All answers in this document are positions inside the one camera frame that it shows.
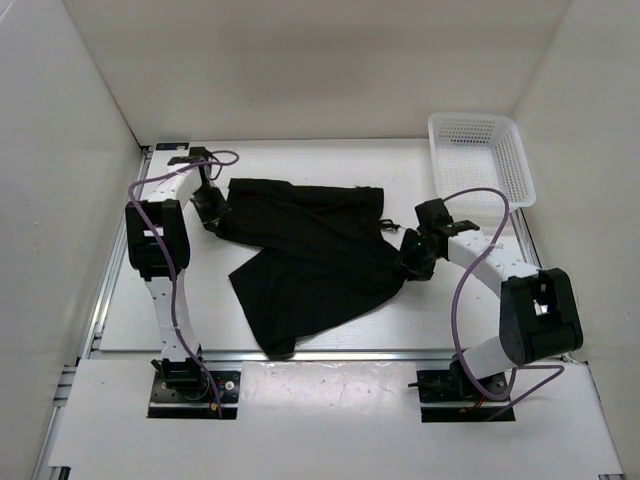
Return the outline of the black shorts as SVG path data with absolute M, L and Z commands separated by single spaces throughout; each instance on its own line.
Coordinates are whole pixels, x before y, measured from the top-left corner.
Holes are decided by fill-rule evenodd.
M 251 332 L 271 358 L 392 299 L 407 280 L 382 235 L 379 187 L 233 178 L 220 238 L 259 253 L 229 279 Z

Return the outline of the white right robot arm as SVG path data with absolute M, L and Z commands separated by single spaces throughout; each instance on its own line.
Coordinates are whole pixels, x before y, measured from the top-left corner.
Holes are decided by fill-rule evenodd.
M 469 222 L 406 230 L 398 267 L 408 279 L 430 280 L 439 260 L 464 269 L 452 300 L 453 335 L 458 332 L 459 297 L 471 276 L 499 299 L 496 336 L 467 350 L 454 339 L 457 369 L 449 375 L 449 387 L 458 398 L 476 397 L 486 378 L 583 346 L 573 287 L 564 270 L 543 270 L 514 257 Z

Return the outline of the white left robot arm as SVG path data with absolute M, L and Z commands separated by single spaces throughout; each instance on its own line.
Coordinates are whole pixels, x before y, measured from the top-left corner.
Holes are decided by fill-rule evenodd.
M 230 212 L 211 173 L 219 165 L 202 157 L 174 158 L 164 174 L 129 185 L 125 207 L 129 262 L 151 294 L 160 329 L 160 368 L 182 368 L 174 385 L 188 400 L 206 395 L 210 377 L 202 370 L 201 345 L 186 301 L 191 246 L 183 210 L 192 205 L 211 231 Z

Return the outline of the white plastic mesh basket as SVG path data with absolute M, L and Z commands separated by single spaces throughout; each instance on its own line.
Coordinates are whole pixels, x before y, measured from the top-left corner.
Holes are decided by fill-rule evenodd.
M 428 119 L 435 191 L 445 198 L 475 188 L 453 200 L 453 210 L 469 216 L 497 217 L 503 201 L 487 190 L 501 191 L 512 211 L 537 200 L 518 127 L 501 115 L 440 112 Z

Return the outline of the white front cover board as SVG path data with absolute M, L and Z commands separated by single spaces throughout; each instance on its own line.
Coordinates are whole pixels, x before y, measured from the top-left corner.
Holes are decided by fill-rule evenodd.
M 75 479 L 595 479 L 621 466 L 588 370 L 511 422 L 425 423 L 410 363 L 248 363 L 233 420 L 151 419 L 140 361 L 80 364 L 51 454 Z

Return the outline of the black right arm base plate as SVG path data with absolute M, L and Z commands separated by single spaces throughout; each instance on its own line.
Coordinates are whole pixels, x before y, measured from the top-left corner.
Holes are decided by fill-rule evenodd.
M 418 370 L 407 384 L 418 392 L 423 423 L 514 422 L 511 399 L 483 396 L 468 380 L 461 383 L 449 370 Z

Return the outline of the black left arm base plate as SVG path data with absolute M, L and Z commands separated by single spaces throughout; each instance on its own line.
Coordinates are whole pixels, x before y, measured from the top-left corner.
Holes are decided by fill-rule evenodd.
M 235 420 L 241 390 L 241 372 L 210 370 L 210 378 L 196 365 L 186 362 L 169 367 L 152 360 L 154 379 L 147 417 L 152 419 Z

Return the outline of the aluminium table frame rail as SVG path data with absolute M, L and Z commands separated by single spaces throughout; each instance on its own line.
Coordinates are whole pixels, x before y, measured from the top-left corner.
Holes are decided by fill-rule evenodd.
M 204 232 L 193 210 L 187 211 L 186 219 L 192 245 L 186 278 L 189 310 L 198 338 L 215 367 L 242 373 L 248 363 L 410 363 L 417 372 L 448 362 L 452 353 L 449 305 L 461 274 L 458 267 L 439 264 L 432 281 L 407 285 L 382 309 L 300 342 L 288 362 L 271 363 L 255 343 L 228 279 L 252 251 Z M 150 366 L 153 379 L 150 361 L 157 353 L 159 340 L 150 296 L 128 265 L 112 272 L 110 280 L 108 315 L 99 324 L 93 351 L 80 361 L 73 382 L 80 364 L 87 360 L 144 362 Z M 529 398 L 553 381 L 546 371 L 524 371 L 518 376 L 516 389 L 527 392 Z M 66 404 L 57 416 L 45 473 L 75 479 L 69 467 L 51 463 Z

